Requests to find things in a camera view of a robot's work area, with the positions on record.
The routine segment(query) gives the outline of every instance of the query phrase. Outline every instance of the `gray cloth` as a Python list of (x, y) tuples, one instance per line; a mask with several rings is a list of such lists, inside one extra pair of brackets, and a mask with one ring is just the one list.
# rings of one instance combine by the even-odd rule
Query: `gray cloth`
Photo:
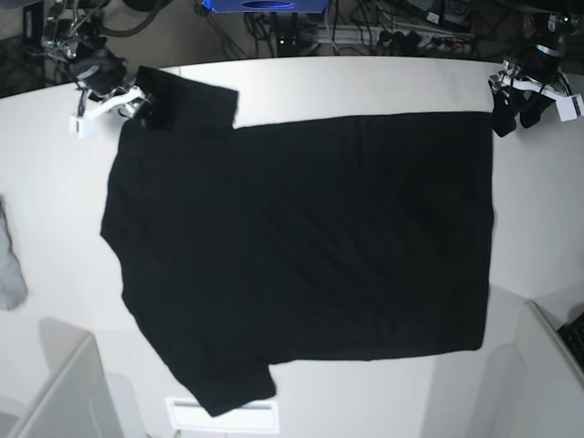
[(24, 303), (28, 292), (12, 252), (4, 206), (4, 198), (0, 195), (0, 310), (12, 310)]

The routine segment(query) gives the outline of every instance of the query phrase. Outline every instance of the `t-shirt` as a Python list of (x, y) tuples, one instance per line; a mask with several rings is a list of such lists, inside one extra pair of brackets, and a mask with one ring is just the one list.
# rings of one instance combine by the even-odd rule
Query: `t-shirt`
[(234, 130), (235, 91), (138, 84), (159, 129), (125, 123), (102, 235), (142, 333), (211, 415), (274, 396), (269, 364), (481, 347), (489, 114)]

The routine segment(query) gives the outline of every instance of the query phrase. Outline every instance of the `cable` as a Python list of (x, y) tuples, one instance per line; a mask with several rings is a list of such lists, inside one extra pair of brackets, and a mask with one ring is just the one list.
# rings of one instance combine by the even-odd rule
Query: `cable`
[(67, 37), (68, 38), (73, 37), (73, 34), (75, 34), (77, 29), (79, 29), (81, 27), (81, 25), (83, 25), (83, 23), (88, 21), (96, 12), (98, 12), (107, 1), (108, 0), (101, 0), (101, 3), (99, 3), (99, 5), (97, 5), (93, 9), (91, 9), (91, 11), (89, 11), (88, 14), (85, 14), (85, 16), (83, 18), (81, 18), (73, 27), (71, 27), (71, 30), (69, 30)]
[(337, 34), (337, 23), (339, 21), (339, 0), (335, 3), (335, 21), (332, 25), (332, 40), (335, 40), (335, 35)]
[(118, 37), (118, 38), (126, 38), (126, 37), (133, 37), (134, 35), (140, 33), (146, 27), (150, 25), (154, 18), (161, 12), (162, 7), (164, 6), (164, 0), (154, 0), (154, 6), (152, 10), (148, 13), (148, 16), (142, 21), (139, 25), (132, 29), (128, 30), (117, 30), (117, 29), (109, 29), (101, 24), (99, 26), (99, 32), (107, 37)]
[(224, 47), (224, 44), (230, 44), (233, 48), (236, 48), (237, 51), (239, 53), (241, 53), (244, 57), (251, 59), (251, 57), (249, 57), (247, 55), (247, 53), (223, 30), (222, 27), (220, 27), (212, 18), (211, 16), (208, 16), (206, 19), (207, 23), (209, 23), (209, 25), (213, 28), (213, 30), (215, 31), (215, 33), (221, 37), (221, 39), (223, 40), (222, 42), (222, 47)]
[(367, 31), (369, 32), (369, 52), (371, 54), (375, 53), (375, 50), (373, 49), (373, 34), (371, 33), (371, 27), (369, 26), (369, 20), (367, 19), (367, 13), (365, 12), (365, 8), (363, 7), (363, 3), (361, 2), (361, 0), (357, 0), (357, 3), (359, 5), (359, 9), (361, 10), (361, 13), (363, 14), (363, 19), (365, 20), (365, 25), (367, 25)]
[(263, 15), (255, 17), (253, 12), (244, 13), (245, 28), (255, 41), (255, 57), (258, 57), (259, 54), (259, 46), (257, 44), (258, 41), (265, 41), (267, 44), (267, 49), (270, 52), (270, 56), (276, 57), (276, 51), (272, 46), (272, 29), (270, 29), (268, 32), (264, 27), (263, 20)]
[(433, 26), (426, 26), (426, 25), (416, 25), (413, 23), (407, 23), (404, 21), (400, 21), (400, 20), (396, 20), (394, 18), (394, 15), (391, 13), (388, 13), (387, 11), (385, 11), (384, 9), (381, 8), (381, 4), (380, 2), (376, 2), (377, 7), (379, 8), (381, 14), (387, 19), (390, 20), (391, 22), (391, 26), (395, 25), (399, 25), (399, 26), (404, 26), (404, 27), (409, 27), (412, 29), (420, 29), (420, 30), (425, 30), (427, 32), (434, 32), (436, 34), (444, 34), (444, 35), (448, 35), (448, 36), (457, 36), (457, 37), (474, 37), (475, 35), (473, 34), (469, 34), (469, 33), (465, 33), (465, 32), (451, 32), (445, 29), (441, 29), (440, 27), (433, 27)]
[(329, 11), (330, 11), (330, 4), (327, 5), (327, 9), (325, 11), (325, 28), (327, 29), (327, 37), (330, 40), (330, 44), (333, 46), (333, 48), (336, 51), (340, 52), (340, 47), (337, 46), (337, 43), (335, 42), (335, 38), (333, 37), (332, 33), (330, 32)]

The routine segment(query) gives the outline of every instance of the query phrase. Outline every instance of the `robotic arm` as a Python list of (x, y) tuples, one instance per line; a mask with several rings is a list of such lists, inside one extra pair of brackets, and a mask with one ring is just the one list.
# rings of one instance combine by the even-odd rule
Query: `robotic arm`
[(560, 69), (566, 51), (566, 37), (579, 30), (582, 6), (555, 0), (504, 2), (534, 13), (535, 31), (521, 48), (506, 59), (497, 75), (490, 78), (495, 108), (493, 129), (505, 137), (521, 125), (528, 129), (541, 120), (543, 112), (556, 104), (562, 121), (574, 120), (584, 113), (584, 101), (575, 95)]
[[(131, 36), (146, 27), (162, 8), (157, 0), (146, 20), (134, 29), (114, 31), (103, 25), (104, 8), (110, 0), (56, 0), (48, 11), (42, 51), (75, 81), (80, 90), (78, 110), (70, 117), (70, 129), (80, 138), (94, 131), (95, 119), (112, 110), (148, 126), (155, 98), (135, 84), (126, 69), (126, 61), (107, 48), (113, 34)], [(87, 109), (88, 100), (98, 103)]]

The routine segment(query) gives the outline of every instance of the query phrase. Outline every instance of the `white vent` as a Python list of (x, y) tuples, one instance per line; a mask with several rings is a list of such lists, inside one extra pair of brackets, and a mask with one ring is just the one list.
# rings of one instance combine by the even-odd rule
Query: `white vent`
[(277, 402), (253, 401), (211, 417), (195, 399), (166, 398), (172, 427), (182, 431), (220, 433), (279, 433)]

